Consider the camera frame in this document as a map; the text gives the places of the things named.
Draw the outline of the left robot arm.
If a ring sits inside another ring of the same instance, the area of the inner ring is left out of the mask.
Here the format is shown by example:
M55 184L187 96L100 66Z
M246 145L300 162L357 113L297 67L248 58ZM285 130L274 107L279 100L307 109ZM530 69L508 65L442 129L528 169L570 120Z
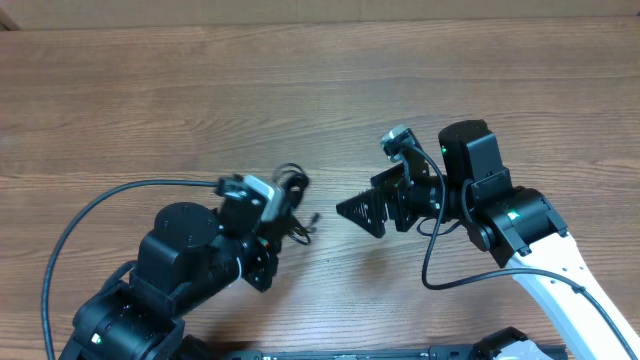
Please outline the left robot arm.
M156 215L138 257L118 268L73 319L64 359L169 359L183 317L239 279L264 292L283 237L300 230L291 211L262 222L260 207L181 202Z

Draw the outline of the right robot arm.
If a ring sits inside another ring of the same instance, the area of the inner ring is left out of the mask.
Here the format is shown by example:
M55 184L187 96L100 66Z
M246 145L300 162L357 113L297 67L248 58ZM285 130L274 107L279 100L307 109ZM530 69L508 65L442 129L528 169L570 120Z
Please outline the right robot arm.
M376 238L385 235L387 221L407 232L418 220L431 220L421 270L425 288L441 291L511 277L575 357L638 358L638 334L590 272L567 223L541 192L513 184L487 123L453 123L439 132L438 141L442 167L410 128L385 133L381 147L393 167L373 176L368 190L338 203L337 213ZM444 223L463 227L476 248L491 254L496 270L430 282L428 268Z

